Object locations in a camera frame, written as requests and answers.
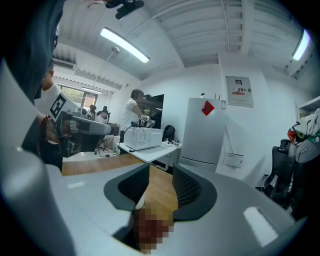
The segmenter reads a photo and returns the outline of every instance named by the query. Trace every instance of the white wall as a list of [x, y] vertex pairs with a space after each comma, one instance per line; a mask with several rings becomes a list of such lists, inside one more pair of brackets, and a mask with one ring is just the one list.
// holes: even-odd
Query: white wall
[[296, 121], [295, 103], [302, 104], [313, 95], [295, 79], [275, 72], [270, 65], [240, 54], [219, 54], [219, 63], [158, 73], [140, 84], [129, 86], [111, 98], [111, 120], [119, 123], [125, 102], [133, 89], [152, 96], [164, 94], [161, 128], [173, 125], [176, 139], [183, 140], [188, 99], [205, 93], [207, 98], [220, 95], [227, 99], [226, 76], [248, 77], [254, 108], [227, 105], [226, 124], [233, 152], [244, 155], [241, 168], [223, 165], [225, 151], [231, 152], [227, 134], [221, 150], [217, 173], [255, 186], [272, 169], [272, 147], [287, 138]]
[[320, 95], [320, 56], [317, 50], [313, 54], [303, 69], [296, 75], [301, 88], [312, 93], [312, 98]]
[[[152, 96], [164, 94], [161, 128], [174, 126], [176, 140], [180, 142], [183, 141], [189, 98], [200, 97], [201, 93], [205, 93], [207, 98], [214, 98], [216, 94], [218, 98], [223, 92], [218, 64], [160, 72], [142, 81], [136, 88]], [[122, 108], [133, 89], [130, 86], [121, 94], [117, 92], [112, 96], [112, 121], [121, 121]]]
[[[227, 106], [228, 133], [235, 154], [244, 155], [241, 168], [220, 164], [217, 173], [238, 178], [255, 186], [263, 174], [271, 173], [272, 147], [287, 139], [288, 129], [296, 121], [295, 102], [303, 103], [310, 95], [299, 88], [298, 81], [273, 71], [256, 58], [240, 54], [219, 54], [225, 95], [226, 76], [248, 77], [254, 108]], [[224, 145], [230, 152], [229, 140]]]

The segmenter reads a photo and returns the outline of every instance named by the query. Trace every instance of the printer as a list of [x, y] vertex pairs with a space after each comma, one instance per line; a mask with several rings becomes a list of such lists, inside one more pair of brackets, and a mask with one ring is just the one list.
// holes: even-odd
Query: printer
[[160, 146], [164, 131], [146, 127], [130, 127], [124, 134], [123, 143], [134, 150]]

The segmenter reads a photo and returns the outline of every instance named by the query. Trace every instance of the refrigerator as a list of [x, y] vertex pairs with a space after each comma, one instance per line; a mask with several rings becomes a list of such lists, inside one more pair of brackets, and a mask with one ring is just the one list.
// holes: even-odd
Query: refrigerator
[[226, 101], [189, 98], [179, 163], [215, 172], [224, 142], [226, 119]]

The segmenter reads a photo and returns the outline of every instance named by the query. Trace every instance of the white ceiling panel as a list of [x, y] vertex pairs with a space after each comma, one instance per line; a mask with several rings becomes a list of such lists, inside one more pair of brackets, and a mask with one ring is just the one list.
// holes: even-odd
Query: white ceiling panel
[[[228, 48], [242, 54], [249, 49], [251, 55], [283, 70], [292, 61], [302, 27], [278, 1], [252, 1], [254, 10], [244, 19], [247, 7], [241, 0], [223, 0], [227, 31], [220, 0], [144, 0], [145, 7], [122, 20], [115, 18], [116, 8], [107, 9], [104, 4], [88, 8], [88, 2], [68, 0], [54, 56], [76, 63], [81, 72], [97, 75], [115, 46], [100, 36], [107, 27], [150, 57], [142, 63], [124, 49], [113, 55], [110, 66], [105, 64], [98, 75], [121, 85], [166, 69], [218, 63], [217, 53]], [[248, 20], [253, 23], [250, 31], [244, 30]]]

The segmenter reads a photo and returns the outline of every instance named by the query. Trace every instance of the white desk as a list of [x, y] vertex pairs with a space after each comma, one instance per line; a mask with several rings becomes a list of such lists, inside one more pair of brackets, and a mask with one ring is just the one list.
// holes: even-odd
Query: white desk
[[127, 151], [134, 157], [144, 161], [145, 163], [151, 163], [152, 161], [162, 158], [178, 149], [176, 146], [167, 147], [164, 145], [160, 145], [158, 147], [152, 147], [152, 148], [130, 152], [131, 148], [125, 145], [124, 143], [120, 143], [119, 147], [124, 151]]

